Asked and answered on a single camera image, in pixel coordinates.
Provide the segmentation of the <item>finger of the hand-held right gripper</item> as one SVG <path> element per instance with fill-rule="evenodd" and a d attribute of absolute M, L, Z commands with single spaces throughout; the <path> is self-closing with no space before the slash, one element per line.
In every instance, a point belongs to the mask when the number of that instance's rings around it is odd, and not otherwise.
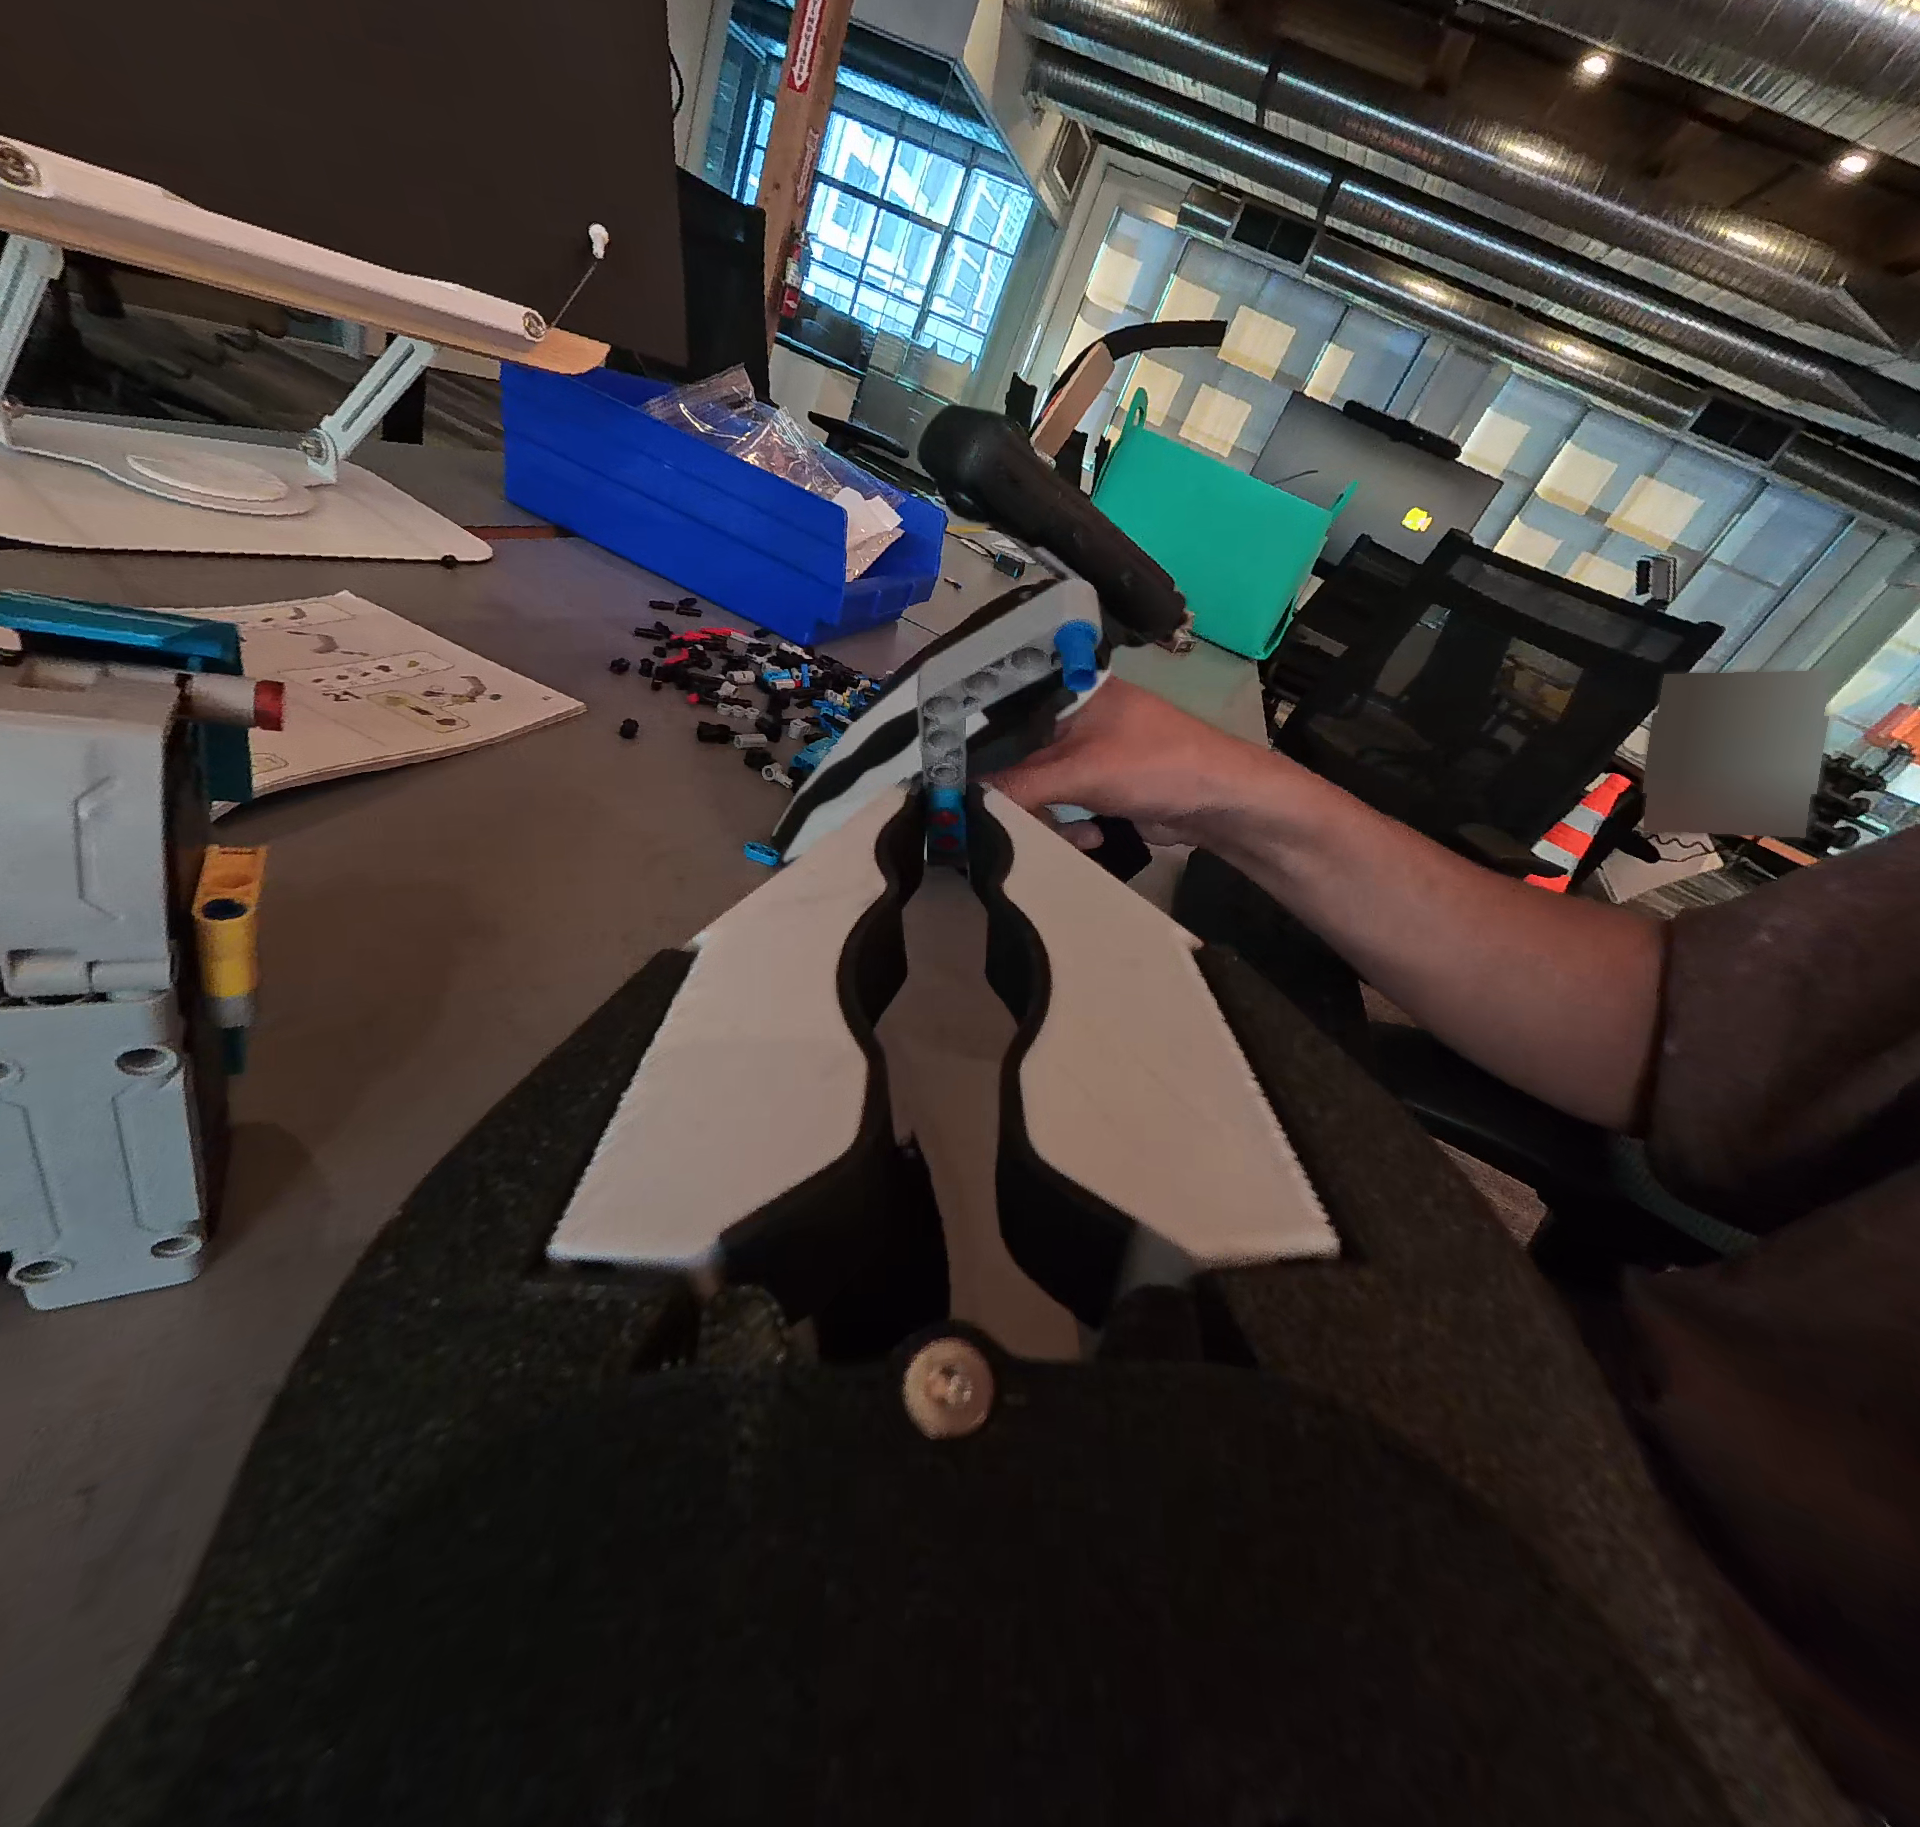
<path fill-rule="evenodd" d="M 810 797 L 877 797 L 884 789 L 921 790 L 916 699 L 919 676 L 930 665 L 944 667 L 941 653 L 970 634 L 991 629 L 1037 629 L 1054 626 L 1054 584 L 1037 583 L 1007 591 L 983 605 L 957 628 L 927 642 L 899 665 L 877 699 L 837 734 L 805 777 Z"/>

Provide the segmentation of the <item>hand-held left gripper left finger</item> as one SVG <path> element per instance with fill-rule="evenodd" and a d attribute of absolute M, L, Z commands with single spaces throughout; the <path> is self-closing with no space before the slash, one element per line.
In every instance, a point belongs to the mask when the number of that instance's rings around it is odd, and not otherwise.
<path fill-rule="evenodd" d="M 716 1273 L 750 1216 L 850 1151 L 868 1057 L 840 956 L 889 888 L 881 834 L 907 808 L 903 789 L 884 790 L 692 938 L 550 1263 Z"/>

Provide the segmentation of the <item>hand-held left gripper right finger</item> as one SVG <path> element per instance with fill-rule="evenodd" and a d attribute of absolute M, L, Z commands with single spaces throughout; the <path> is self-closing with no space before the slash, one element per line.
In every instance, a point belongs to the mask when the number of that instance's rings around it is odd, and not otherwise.
<path fill-rule="evenodd" d="M 987 789 L 976 868 L 1015 1018 L 1003 1132 L 1198 1268 L 1333 1260 L 1335 1226 L 1199 962 L 1199 940 Z"/>

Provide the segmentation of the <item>grey angled beam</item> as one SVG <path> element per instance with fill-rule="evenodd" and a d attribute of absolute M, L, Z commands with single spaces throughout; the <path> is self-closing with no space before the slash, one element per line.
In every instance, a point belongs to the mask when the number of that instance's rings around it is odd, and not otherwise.
<path fill-rule="evenodd" d="M 1073 617 L 967 636 L 919 676 L 916 780 L 932 804 L 1041 751 L 1107 676 L 1101 628 Z"/>

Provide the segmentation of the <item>grey blue brick robot model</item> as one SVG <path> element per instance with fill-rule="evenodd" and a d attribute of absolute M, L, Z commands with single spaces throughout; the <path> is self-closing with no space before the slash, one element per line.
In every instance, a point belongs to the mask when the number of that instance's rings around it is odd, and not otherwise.
<path fill-rule="evenodd" d="M 201 1270 L 266 880 L 210 822 L 284 687 L 226 622 L 3 591 L 2 628 L 2 1253 L 60 1311 Z"/>

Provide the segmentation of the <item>person's right hand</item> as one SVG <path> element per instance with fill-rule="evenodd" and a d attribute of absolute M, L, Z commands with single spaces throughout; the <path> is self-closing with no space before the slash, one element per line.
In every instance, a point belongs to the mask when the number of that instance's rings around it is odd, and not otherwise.
<path fill-rule="evenodd" d="M 1121 848 L 1131 856 L 1202 839 L 1213 817 L 1252 804 L 1273 761 L 1262 742 L 1107 681 L 1030 753 L 987 771 L 987 783 L 1081 854 L 1098 854 L 1110 830 L 1136 830 L 1139 841 Z"/>

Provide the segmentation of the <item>teal tote bag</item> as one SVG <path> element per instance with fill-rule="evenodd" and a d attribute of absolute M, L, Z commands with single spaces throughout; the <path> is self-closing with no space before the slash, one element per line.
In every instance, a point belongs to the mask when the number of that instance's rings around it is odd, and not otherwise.
<path fill-rule="evenodd" d="M 1146 409 L 1134 391 L 1093 503 L 1185 594 L 1195 636 L 1264 662 L 1357 484 L 1316 505 L 1150 430 Z"/>

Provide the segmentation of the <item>pile of small brick pieces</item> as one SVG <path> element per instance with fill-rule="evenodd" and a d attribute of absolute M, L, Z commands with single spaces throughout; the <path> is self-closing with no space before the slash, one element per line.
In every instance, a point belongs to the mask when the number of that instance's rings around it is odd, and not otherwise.
<path fill-rule="evenodd" d="M 633 699 L 618 734 L 644 712 L 675 716 L 705 750 L 787 795 L 825 771 L 874 706 L 883 675 L 827 649 L 706 605 L 689 591 L 648 597 L 603 653 L 610 685 Z"/>

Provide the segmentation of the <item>clear plastic bags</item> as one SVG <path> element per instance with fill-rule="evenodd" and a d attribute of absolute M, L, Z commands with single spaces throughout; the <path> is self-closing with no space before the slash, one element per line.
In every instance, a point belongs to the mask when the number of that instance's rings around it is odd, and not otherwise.
<path fill-rule="evenodd" d="M 903 535 L 903 495 L 847 461 L 763 401 L 741 363 L 703 379 L 648 391 L 640 412 L 668 429 L 827 500 L 847 519 L 844 571 L 868 575 Z"/>

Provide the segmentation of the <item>grey monitor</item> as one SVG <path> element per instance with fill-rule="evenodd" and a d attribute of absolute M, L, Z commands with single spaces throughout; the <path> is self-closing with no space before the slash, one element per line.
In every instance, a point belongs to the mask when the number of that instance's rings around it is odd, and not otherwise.
<path fill-rule="evenodd" d="M 1478 472 L 1453 441 L 1363 406 L 1287 399 L 1252 473 L 1324 507 L 1333 519 L 1317 571 L 1360 541 L 1420 564 L 1451 531 L 1472 535 L 1499 495 L 1499 477 Z"/>

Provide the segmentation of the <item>orange traffic cone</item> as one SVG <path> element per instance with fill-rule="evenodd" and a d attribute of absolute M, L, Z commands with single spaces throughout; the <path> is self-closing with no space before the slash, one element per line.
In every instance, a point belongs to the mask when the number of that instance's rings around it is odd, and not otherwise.
<path fill-rule="evenodd" d="M 1593 866 L 1596 839 L 1634 780 L 1612 771 L 1586 787 L 1582 800 L 1560 817 L 1533 844 L 1537 872 L 1526 879 L 1533 888 L 1564 893 Z"/>

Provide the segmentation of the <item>instruction booklet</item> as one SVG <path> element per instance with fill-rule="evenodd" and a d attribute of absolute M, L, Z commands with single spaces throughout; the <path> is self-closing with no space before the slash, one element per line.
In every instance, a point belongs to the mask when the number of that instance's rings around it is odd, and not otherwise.
<path fill-rule="evenodd" d="M 584 705 L 351 591 L 192 608 L 240 634 L 243 672 L 283 685 L 283 723 L 255 729 L 253 800 L 489 747 Z"/>

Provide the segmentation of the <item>person's brown clothing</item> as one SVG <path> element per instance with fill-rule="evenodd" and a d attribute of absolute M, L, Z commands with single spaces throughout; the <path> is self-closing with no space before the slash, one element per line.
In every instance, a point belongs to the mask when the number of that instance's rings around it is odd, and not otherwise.
<path fill-rule="evenodd" d="M 1646 1147 L 1752 1245 L 1626 1276 L 1641 1439 L 1837 1785 L 1916 1823 L 1916 832 L 1669 925 Z"/>

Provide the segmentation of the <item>black board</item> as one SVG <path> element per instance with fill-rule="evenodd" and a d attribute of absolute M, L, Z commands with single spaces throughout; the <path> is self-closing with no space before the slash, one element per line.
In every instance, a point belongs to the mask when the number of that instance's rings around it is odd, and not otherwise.
<path fill-rule="evenodd" d="M 2 0 L 3 136 L 684 359 L 667 0 Z"/>

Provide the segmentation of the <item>wooden post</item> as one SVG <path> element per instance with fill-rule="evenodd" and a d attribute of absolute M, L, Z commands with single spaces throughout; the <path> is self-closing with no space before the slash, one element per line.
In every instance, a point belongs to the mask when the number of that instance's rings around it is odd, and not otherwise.
<path fill-rule="evenodd" d="M 776 307 L 782 248 L 795 228 L 805 228 L 853 2 L 795 0 L 789 22 L 779 84 L 757 187 L 757 207 L 761 207 L 764 226 L 763 296 L 767 340 L 773 340 L 779 329 Z"/>

